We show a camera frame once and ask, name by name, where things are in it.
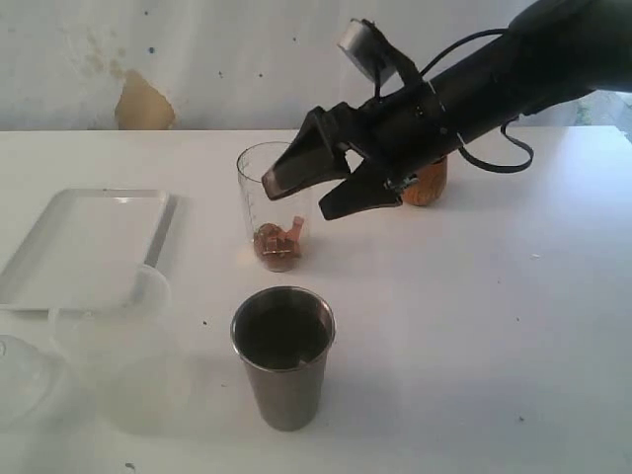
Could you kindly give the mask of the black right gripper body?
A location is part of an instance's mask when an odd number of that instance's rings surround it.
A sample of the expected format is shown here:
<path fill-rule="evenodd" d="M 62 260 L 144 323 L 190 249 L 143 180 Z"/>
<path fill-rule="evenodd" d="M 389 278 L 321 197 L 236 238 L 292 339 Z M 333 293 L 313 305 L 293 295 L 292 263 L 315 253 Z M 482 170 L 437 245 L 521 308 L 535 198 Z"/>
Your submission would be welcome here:
<path fill-rule="evenodd" d="M 423 81 L 358 108 L 345 102 L 330 110 L 317 107 L 296 136 L 320 135 L 345 153 L 351 173 L 368 162 L 393 190 L 461 143 L 466 101 L 461 81 Z"/>

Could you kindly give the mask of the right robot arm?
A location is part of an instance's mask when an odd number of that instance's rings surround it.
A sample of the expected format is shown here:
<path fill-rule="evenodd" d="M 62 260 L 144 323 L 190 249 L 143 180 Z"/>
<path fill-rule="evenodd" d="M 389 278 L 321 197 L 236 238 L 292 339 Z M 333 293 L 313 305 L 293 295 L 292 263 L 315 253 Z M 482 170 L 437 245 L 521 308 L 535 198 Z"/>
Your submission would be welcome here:
<path fill-rule="evenodd" d="M 418 68 L 368 20 L 352 20 L 340 48 L 377 88 L 396 92 L 358 108 L 310 111 L 261 179 L 279 200 L 324 182 L 334 220 L 398 206 L 418 172 L 493 129 L 592 92 L 631 88 L 631 5 L 627 1 L 538 1 L 488 43 L 437 76 Z"/>

